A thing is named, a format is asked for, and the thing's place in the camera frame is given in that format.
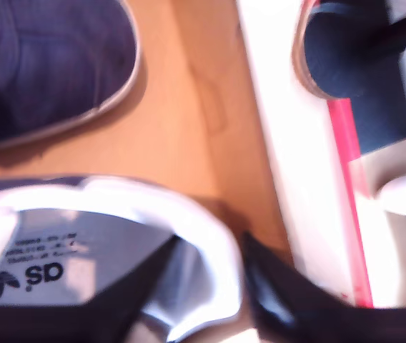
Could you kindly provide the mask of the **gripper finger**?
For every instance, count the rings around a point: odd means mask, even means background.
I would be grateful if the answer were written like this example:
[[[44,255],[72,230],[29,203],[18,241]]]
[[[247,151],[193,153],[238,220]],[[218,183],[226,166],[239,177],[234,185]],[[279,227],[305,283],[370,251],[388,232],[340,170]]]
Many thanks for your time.
[[[50,323],[40,330],[38,341],[122,341],[156,287],[176,247],[177,238],[168,239],[125,277],[81,306],[48,309]]]
[[[244,276],[256,323],[289,342],[349,342],[349,307],[313,284],[250,233],[242,237]]]

